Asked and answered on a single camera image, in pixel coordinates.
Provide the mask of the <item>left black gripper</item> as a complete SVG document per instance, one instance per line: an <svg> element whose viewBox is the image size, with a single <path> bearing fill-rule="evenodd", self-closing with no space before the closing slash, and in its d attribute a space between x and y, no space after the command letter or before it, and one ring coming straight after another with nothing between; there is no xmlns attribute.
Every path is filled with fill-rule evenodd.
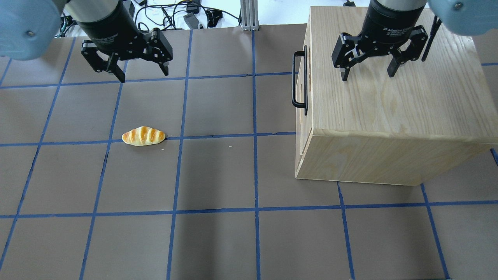
<svg viewBox="0 0 498 280"><path fill-rule="evenodd" d="M117 62L142 58L169 75L173 48L162 30L142 34L122 2L76 2L76 23L89 37L82 41L81 54L95 72L111 73L124 83L126 75ZM108 55L107 60L99 51Z"/></svg>

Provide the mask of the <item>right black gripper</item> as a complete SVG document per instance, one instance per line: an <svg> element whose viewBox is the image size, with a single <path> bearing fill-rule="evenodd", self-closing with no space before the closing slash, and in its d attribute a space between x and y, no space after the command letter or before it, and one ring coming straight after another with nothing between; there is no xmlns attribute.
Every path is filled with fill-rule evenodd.
<svg viewBox="0 0 498 280"><path fill-rule="evenodd" d="M425 28L416 26L425 5L425 0L371 0L359 36L341 33L331 54L333 66L341 71L341 80L347 81L351 68L373 53L391 52L389 77L394 77L406 62L418 60L428 39ZM408 40L406 50L395 49Z"/></svg>

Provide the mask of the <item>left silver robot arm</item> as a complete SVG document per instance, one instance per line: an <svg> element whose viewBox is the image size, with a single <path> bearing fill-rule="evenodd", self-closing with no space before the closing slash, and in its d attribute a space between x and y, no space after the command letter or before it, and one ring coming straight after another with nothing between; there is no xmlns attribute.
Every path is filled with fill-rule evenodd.
<svg viewBox="0 0 498 280"><path fill-rule="evenodd" d="M2 0L1 55L20 61L41 57L60 31L64 10L89 37L81 54L95 72L125 82L118 61L143 59L169 75L171 44L159 28L140 32L121 0Z"/></svg>

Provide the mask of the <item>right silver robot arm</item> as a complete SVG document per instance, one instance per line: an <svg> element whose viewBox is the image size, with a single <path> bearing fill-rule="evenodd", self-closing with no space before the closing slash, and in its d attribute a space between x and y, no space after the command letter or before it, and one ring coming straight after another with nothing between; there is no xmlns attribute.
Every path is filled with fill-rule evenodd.
<svg viewBox="0 0 498 280"><path fill-rule="evenodd" d="M347 81L350 69L370 57L393 58L387 68L395 76L408 61L427 59L441 27L471 37L498 26L496 0L371 0L361 32L341 33L331 54Z"/></svg>

